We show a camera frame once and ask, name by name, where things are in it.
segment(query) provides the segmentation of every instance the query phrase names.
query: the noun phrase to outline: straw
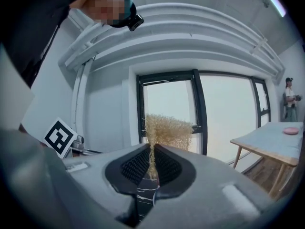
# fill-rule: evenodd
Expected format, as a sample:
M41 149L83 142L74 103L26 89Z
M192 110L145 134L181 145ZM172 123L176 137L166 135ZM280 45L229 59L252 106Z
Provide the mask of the straw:
M156 179L158 172L155 167L154 146L163 144L188 151L192 141L192 123L177 120L173 117L148 114L145 117L146 140L150 145L149 168L150 179Z

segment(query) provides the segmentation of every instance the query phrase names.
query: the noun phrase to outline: white wall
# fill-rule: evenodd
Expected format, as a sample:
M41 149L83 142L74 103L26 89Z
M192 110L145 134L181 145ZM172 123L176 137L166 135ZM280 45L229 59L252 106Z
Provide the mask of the white wall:
M139 143L136 75L178 70L218 70L266 78L259 72L215 60L164 60L132 66L109 66L90 73L86 88L86 148L110 152ZM272 121L279 121L276 87L266 79Z
M64 21L31 88L35 98L22 124L30 135L40 141L57 117L71 126L71 99L76 72L59 68L57 61L75 39L69 22Z
M286 67L284 76L277 86L277 97L279 99L280 111L283 111L283 92L285 90L285 79L287 77L292 77L294 80L292 82L292 88L295 94L302 95L305 97L305 52L302 48L302 41L299 40L286 51L279 55L283 64ZM305 99L298 103L298 121L304 121L305 115Z
M86 92L86 148L110 152L139 143L136 75L128 67L90 73Z

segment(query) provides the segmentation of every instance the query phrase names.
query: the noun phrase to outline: pink bowl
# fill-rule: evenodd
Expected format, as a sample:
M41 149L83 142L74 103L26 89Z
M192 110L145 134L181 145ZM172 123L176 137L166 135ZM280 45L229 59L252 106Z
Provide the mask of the pink bowl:
M299 128L296 127L288 127L284 129L284 133L288 135L296 135L299 133Z

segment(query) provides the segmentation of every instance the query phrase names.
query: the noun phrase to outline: black window frame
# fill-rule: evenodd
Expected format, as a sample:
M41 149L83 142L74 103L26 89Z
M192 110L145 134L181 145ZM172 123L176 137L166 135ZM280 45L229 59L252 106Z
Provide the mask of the black window frame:
M204 95L197 69L190 71L176 71L166 73L155 73L150 75L137 75L137 107L138 107L138 129L139 142L145 137L145 112L143 87L154 84L163 84L177 81L191 81L197 125L193 125L193 134L201 134L201 153L207 153L207 120L205 111Z
M261 127L261 118L263 115L269 114L269 122L271 122L271 109L270 101L267 86L265 80L259 79L253 76L247 76L243 74L222 72L222 71L199 71L193 69L190 71L175 71L175 72L165 72L165 73L155 73L149 75L137 75L137 108L138 108L138 129L139 129L139 142L142 143L142 137L145 137L145 116L144 116L144 95L143 87L153 84L162 84L176 81L191 81L194 101L195 101L195 110L196 110L196 120L197 125L193 126L193 134L201 134L201 147L202 155L207 154L207 143L208 143L208 123L204 99L204 90L202 88L200 75L223 75L223 76L232 76L239 78L249 79L252 83L255 104L256 104L256 119L257 119L257 128ZM267 110L261 111L259 95L256 87L256 83L261 83L263 85L266 100L267 100Z
M262 126L262 116L269 114L268 116L268 121L271 122L271 109L270 109L270 100L269 100L269 94L268 94L268 89L266 86L265 80L256 78L256 77L251 77L251 82L252 86L254 89L254 94L255 94L255 101L256 101L256 109L257 109L257 128L260 128ZM267 108L261 111L261 106L259 102L259 95L256 87L256 83L262 84L264 92L266 94L266 100L267 100Z

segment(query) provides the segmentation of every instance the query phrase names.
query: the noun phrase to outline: wooden table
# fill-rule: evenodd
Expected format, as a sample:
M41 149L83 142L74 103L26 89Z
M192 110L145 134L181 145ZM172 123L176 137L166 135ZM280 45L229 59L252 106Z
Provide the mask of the wooden table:
M296 167L299 163L303 125L301 122L267 123L245 136L231 140L231 143L239 146L233 168L236 168L242 149L282 164L275 183L269 192L271 195L282 179L286 167ZM297 135L286 135L283 130L287 127L297 127L300 132Z

